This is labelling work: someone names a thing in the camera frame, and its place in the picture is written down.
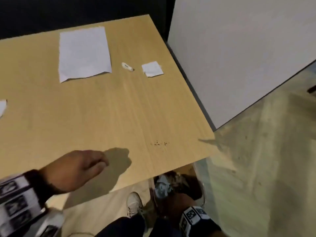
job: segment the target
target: foot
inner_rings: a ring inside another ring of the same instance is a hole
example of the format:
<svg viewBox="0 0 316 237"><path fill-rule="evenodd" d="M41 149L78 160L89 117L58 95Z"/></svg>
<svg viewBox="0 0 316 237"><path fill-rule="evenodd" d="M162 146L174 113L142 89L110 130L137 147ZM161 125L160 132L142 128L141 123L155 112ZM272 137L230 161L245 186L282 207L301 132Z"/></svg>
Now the foot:
<svg viewBox="0 0 316 237"><path fill-rule="evenodd" d="M132 192L127 197L127 216L129 218L143 211L143 203L139 194Z"/></svg>

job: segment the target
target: sleeve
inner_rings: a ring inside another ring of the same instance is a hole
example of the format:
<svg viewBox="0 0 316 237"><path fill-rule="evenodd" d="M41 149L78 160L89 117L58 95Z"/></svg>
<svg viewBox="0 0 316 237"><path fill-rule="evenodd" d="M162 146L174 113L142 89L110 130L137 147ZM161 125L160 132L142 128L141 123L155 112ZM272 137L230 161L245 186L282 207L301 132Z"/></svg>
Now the sleeve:
<svg viewBox="0 0 316 237"><path fill-rule="evenodd" d="M37 170L0 180L0 236L23 236L45 215L45 202L53 194Z"/></svg>
<svg viewBox="0 0 316 237"><path fill-rule="evenodd" d="M179 229L183 236L208 237L221 228L199 206L187 208L180 219Z"/></svg>

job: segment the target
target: hand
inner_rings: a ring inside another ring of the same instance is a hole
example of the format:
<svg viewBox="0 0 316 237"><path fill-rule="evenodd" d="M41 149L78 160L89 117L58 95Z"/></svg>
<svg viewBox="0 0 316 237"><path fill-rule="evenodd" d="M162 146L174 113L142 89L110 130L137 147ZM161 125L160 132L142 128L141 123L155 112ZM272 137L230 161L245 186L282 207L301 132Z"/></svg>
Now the hand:
<svg viewBox="0 0 316 237"><path fill-rule="evenodd" d="M196 202L188 195L175 193L163 200L162 213L169 218L174 227L179 228L182 213L190 206L196 206Z"/></svg>
<svg viewBox="0 0 316 237"><path fill-rule="evenodd" d="M105 154L94 150L74 150L42 168L39 172L58 191L75 191L109 165Z"/></svg>

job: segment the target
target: dark wall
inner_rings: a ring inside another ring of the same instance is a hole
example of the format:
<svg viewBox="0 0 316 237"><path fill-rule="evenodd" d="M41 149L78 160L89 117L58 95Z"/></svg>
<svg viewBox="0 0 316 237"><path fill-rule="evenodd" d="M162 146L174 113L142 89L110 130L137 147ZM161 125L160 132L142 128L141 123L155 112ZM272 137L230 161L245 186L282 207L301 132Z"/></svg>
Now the dark wall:
<svg viewBox="0 0 316 237"><path fill-rule="evenodd" d="M149 14L162 36L166 0L0 0L0 39Z"/></svg>

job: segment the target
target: person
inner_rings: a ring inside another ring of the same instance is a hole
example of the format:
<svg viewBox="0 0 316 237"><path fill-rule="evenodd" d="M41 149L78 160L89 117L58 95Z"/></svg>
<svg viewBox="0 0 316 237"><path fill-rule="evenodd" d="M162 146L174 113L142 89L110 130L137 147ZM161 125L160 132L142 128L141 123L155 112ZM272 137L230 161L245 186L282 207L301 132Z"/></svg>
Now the person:
<svg viewBox="0 0 316 237"><path fill-rule="evenodd" d="M0 181L0 236L55 237L63 216L48 209L46 201L53 195L74 191L99 175L109 161L101 151L72 151L40 170L9 176ZM144 207L139 195L127 198L127 215L110 223L96 237L141 237L146 229ZM185 194L175 194L161 202L168 220L157 218L150 237L225 236L195 201Z"/></svg>

